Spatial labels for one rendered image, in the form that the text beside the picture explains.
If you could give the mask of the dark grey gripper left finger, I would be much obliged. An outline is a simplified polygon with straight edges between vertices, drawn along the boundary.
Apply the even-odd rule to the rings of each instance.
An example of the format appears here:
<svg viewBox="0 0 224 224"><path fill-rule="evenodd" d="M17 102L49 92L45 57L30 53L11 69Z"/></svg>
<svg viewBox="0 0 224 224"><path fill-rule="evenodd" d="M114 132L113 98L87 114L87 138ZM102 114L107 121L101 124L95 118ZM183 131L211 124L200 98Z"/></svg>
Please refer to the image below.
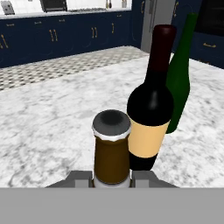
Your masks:
<svg viewBox="0 0 224 224"><path fill-rule="evenodd" d="M71 171L65 179L48 187L91 188L93 186L93 173L91 171Z"/></svg>

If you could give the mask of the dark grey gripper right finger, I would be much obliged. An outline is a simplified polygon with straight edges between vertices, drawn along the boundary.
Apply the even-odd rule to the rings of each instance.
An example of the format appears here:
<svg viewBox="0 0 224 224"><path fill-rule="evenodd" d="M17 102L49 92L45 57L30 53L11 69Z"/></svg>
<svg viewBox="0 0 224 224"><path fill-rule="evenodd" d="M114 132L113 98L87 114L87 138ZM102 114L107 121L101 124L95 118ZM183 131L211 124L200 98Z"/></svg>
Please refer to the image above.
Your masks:
<svg viewBox="0 0 224 224"><path fill-rule="evenodd" d="M159 179L153 171L133 171L131 186L134 188L175 188L175 185Z"/></svg>

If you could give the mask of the brown bottle with grey cap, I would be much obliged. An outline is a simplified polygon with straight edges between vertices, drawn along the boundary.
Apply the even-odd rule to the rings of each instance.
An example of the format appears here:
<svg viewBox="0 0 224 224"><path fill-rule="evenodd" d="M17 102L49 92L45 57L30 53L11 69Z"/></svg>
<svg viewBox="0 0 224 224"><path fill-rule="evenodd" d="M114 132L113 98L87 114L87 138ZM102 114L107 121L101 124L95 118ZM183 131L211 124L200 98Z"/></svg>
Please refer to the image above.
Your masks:
<svg viewBox="0 0 224 224"><path fill-rule="evenodd" d="M120 110L104 110L95 116L92 129L95 137L94 186L128 188L130 119Z"/></svg>

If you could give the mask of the black wine bottle tan label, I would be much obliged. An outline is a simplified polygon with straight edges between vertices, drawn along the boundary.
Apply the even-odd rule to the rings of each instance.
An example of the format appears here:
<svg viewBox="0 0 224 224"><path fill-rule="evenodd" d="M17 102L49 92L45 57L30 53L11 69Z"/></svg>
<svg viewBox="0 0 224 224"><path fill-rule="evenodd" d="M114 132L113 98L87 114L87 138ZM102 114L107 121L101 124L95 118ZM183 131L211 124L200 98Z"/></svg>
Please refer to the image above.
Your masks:
<svg viewBox="0 0 224 224"><path fill-rule="evenodd" d="M176 28L170 24L154 27L145 80L128 99L129 167L133 171L153 167L172 118L173 98L165 83L175 36Z"/></svg>

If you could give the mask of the green glass bottle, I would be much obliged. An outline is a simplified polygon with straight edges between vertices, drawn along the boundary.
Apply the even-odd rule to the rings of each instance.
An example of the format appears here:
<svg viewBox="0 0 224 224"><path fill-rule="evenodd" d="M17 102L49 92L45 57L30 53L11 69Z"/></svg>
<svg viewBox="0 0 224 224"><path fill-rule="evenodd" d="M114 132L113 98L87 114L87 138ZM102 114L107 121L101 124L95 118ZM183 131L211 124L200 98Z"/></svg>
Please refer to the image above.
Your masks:
<svg viewBox="0 0 224 224"><path fill-rule="evenodd" d="M187 15L185 26L178 43L178 48L174 53L169 65L166 86L172 94L174 109L171 121L166 131L167 134L170 134L176 130L186 105L188 95L190 93L188 72L189 54L197 18L198 15L196 13L189 13Z"/></svg>

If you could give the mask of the navy base cupboard run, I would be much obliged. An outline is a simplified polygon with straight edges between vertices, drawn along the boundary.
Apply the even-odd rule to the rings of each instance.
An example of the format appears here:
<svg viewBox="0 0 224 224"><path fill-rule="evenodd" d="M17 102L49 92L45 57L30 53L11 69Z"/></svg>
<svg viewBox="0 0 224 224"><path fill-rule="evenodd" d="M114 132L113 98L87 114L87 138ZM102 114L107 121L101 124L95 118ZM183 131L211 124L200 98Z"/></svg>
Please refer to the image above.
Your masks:
<svg viewBox="0 0 224 224"><path fill-rule="evenodd" d="M145 0L129 8L0 16L0 68L141 46Z"/></svg>

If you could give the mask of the navy tall cupboard with oven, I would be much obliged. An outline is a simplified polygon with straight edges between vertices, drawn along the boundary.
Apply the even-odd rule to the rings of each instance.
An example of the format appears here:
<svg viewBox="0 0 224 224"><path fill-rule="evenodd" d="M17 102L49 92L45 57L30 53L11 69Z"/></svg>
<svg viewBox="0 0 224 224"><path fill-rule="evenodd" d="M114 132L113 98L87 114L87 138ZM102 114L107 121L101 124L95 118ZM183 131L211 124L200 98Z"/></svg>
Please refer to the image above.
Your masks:
<svg viewBox="0 0 224 224"><path fill-rule="evenodd" d="M177 27L174 53L189 13L198 15L189 58L224 69L224 0L175 1L171 20Z"/></svg>

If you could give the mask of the stainless steel fridge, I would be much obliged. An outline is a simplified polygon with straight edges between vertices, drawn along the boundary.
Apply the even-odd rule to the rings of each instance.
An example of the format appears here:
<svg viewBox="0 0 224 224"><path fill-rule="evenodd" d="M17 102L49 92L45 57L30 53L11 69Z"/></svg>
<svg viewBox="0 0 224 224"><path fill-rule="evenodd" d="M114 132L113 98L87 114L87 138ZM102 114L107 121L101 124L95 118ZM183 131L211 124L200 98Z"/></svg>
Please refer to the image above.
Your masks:
<svg viewBox="0 0 224 224"><path fill-rule="evenodd" d="M145 0L141 50L149 53L153 29L156 25L169 25L176 0Z"/></svg>

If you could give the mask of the hob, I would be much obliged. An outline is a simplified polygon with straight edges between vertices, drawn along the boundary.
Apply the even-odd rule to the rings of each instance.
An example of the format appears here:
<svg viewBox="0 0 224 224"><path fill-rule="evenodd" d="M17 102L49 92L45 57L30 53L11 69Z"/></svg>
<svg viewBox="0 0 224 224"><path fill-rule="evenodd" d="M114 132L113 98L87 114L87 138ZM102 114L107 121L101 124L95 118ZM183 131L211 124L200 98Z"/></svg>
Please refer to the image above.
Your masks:
<svg viewBox="0 0 224 224"><path fill-rule="evenodd" d="M92 11L105 11L105 8L82 8L82 9L74 9L68 10L68 12L92 12Z"/></svg>

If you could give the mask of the black microwave oven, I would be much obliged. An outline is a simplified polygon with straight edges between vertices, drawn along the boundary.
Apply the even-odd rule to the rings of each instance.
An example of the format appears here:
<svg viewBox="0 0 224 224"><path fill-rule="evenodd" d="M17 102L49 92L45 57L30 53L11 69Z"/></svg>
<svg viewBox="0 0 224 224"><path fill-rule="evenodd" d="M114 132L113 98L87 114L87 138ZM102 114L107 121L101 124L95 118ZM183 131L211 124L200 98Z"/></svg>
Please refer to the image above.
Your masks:
<svg viewBox="0 0 224 224"><path fill-rule="evenodd" d="M67 11L66 0L39 0L43 12Z"/></svg>

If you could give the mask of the grey toaster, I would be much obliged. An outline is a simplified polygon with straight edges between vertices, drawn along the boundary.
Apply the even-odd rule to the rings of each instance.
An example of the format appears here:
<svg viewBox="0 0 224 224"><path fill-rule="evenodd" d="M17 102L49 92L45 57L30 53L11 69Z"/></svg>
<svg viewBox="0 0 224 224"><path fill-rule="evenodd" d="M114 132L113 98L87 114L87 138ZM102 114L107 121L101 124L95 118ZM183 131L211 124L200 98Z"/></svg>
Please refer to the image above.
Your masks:
<svg viewBox="0 0 224 224"><path fill-rule="evenodd" d="M12 7L12 4L10 1L0 1L0 4L2 6L3 9L3 13L8 16L8 15L14 15L15 11Z"/></svg>

